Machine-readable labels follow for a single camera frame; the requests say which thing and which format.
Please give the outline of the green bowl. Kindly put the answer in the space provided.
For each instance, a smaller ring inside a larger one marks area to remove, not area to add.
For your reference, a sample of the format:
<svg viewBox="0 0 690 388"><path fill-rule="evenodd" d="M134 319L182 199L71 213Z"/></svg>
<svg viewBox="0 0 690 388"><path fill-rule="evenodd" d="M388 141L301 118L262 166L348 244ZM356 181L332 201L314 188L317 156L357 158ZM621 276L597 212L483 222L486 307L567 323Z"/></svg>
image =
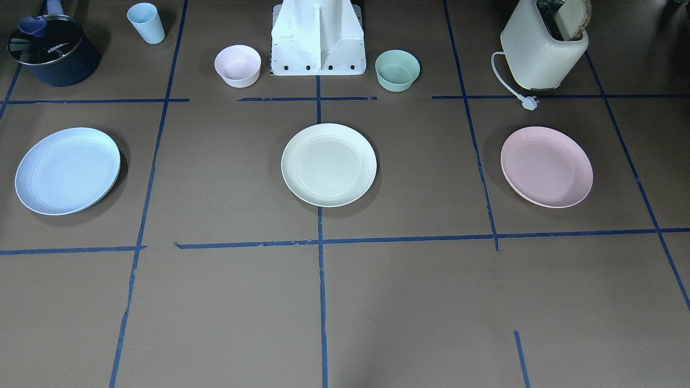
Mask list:
<svg viewBox="0 0 690 388"><path fill-rule="evenodd" d="M421 66L417 58L407 51L382 52L375 61L377 81L384 90L403 92L417 80Z"/></svg>

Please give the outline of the dark blue saucepan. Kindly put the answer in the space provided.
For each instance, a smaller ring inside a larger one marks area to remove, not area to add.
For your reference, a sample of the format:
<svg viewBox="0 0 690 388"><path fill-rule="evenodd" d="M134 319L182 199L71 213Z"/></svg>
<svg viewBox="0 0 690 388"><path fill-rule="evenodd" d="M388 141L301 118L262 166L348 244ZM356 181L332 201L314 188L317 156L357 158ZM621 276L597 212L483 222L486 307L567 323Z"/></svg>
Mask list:
<svg viewBox="0 0 690 388"><path fill-rule="evenodd" d="M81 24L65 15L60 1L45 2L45 10L44 15L20 20L6 45L10 56L50 86L88 79L100 64L100 52Z"/></svg>

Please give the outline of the cream white plate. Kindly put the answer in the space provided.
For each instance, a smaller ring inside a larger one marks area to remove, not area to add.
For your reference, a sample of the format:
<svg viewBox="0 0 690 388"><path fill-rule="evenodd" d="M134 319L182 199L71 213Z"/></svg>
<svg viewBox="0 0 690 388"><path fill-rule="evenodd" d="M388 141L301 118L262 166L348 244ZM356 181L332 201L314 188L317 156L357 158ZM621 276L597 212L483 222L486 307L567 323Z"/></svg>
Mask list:
<svg viewBox="0 0 690 388"><path fill-rule="evenodd" d="M372 145L357 130L322 123L304 128L289 140L280 167L296 197L314 206L335 208L369 191L378 162Z"/></svg>

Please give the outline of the light blue cup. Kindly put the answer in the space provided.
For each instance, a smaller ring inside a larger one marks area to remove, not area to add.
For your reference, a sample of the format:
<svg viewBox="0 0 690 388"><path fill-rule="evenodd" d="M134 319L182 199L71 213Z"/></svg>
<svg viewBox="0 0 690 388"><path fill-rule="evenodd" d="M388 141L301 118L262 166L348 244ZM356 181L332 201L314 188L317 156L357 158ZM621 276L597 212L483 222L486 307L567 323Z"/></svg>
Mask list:
<svg viewBox="0 0 690 388"><path fill-rule="evenodd" d="M141 2L127 11L127 19L147 44L158 44L165 38L158 9L152 3Z"/></svg>

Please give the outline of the light blue plate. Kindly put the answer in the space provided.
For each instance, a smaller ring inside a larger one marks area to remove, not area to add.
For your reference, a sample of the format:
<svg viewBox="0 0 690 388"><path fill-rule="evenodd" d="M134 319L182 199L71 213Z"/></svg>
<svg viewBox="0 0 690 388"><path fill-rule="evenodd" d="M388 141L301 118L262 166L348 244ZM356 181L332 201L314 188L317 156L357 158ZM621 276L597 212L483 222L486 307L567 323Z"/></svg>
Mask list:
<svg viewBox="0 0 690 388"><path fill-rule="evenodd" d="M28 150L16 171L15 192L35 213L78 213L110 192L120 167L118 145L109 135L94 128L67 128Z"/></svg>

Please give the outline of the cream toaster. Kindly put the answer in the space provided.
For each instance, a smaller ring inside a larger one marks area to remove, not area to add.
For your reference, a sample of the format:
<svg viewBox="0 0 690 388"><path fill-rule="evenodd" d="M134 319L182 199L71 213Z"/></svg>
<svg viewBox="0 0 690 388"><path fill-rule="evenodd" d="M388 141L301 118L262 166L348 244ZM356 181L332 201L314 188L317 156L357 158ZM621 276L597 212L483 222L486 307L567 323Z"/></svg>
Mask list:
<svg viewBox="0 0 690 388"><path fill-rule="evenodd" d="M555 13L564 1L520 1L500 35L508 68L525 90L552 90L579 61L589 45L563 39Z"/></svg>

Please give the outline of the toast bread slice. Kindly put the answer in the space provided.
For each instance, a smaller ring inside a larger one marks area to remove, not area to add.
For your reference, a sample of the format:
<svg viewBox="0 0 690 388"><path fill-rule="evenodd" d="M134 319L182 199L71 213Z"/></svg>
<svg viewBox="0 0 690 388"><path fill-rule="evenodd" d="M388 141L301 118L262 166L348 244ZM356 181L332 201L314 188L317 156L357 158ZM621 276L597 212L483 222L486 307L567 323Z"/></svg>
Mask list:
<svg viewBox="0 0 690 388"><path fill-rule="evenodd" d="M555 21L563 39L579 41L592 15L591 1L564 1L555 13Z"/></svg>

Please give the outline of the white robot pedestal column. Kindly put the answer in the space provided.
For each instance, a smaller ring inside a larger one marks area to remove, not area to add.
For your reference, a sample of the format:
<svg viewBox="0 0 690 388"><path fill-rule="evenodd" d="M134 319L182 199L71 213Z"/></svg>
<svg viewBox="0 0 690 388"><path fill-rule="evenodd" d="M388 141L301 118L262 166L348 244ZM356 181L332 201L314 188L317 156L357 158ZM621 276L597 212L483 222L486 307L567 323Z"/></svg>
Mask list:
<svg viewBox="0 0 690 388"><path fill-rule="evenodd" d="M283 1L273 7L271 73L276 76L364 74L364 25L351 1Z"/></svg>

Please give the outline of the pink plate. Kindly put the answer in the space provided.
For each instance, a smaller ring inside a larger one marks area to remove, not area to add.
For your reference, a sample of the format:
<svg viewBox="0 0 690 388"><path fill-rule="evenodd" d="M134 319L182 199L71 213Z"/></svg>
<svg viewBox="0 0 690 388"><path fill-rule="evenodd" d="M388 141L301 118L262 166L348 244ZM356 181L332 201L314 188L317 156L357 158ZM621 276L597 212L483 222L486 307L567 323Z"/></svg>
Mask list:
<svg viewBox="0 0 690 388"><path fill-rule="evenodd" d="M502 173L530 203L563 209L584 201L594 183L589 157L571 137L552 128L528 126L510 134L500 153Z"/></svg>

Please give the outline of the pink bowl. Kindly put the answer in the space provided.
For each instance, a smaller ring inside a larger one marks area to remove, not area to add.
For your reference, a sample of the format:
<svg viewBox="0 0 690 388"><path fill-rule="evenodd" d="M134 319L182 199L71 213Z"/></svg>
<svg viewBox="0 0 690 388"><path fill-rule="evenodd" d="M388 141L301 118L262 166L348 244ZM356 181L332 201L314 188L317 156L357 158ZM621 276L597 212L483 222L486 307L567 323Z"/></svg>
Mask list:
<svg viewBox="0 0 690 388"><path fill-rule="evenodd" d="M261 63L259 52L244 45L225 47L214 59L216 73L234 88L246 88L256 83Z"/></svg>

